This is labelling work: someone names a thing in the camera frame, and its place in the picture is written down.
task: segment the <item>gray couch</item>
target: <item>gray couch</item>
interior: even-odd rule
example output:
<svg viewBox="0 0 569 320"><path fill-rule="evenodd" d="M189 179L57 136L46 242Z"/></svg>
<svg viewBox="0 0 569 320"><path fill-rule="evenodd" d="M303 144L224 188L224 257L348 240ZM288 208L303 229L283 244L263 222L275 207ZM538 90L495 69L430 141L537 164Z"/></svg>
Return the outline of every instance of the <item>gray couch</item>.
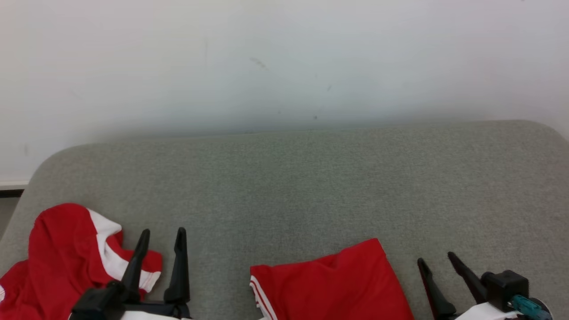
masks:
<svg viewBox="0 0 569 320"><path fill-rule="evenodd" d="M460 311L474 304L455 251L477 274L513 269L569 314L569 145L527 121L285 132L74 147L34 174L0 241L0 274L27 256L44 209L87 206L133 248L150 228L168 285L188 231L197 319L258 319L249 266L315 259L377 237L417 319L431 319L423 257Z"/></svg>

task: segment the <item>white wall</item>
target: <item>white wall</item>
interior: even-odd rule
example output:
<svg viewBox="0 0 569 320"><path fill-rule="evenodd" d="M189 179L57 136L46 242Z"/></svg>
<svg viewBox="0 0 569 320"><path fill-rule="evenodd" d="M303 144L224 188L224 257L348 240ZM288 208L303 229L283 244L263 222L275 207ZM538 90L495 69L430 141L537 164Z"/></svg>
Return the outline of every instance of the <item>white wall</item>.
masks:
<svg viewBox="0 0 569 320"><path fill-rule="evenodd" d="M114 134L523 118L569 137L567 0L0 0L0 184Z"/></svg>

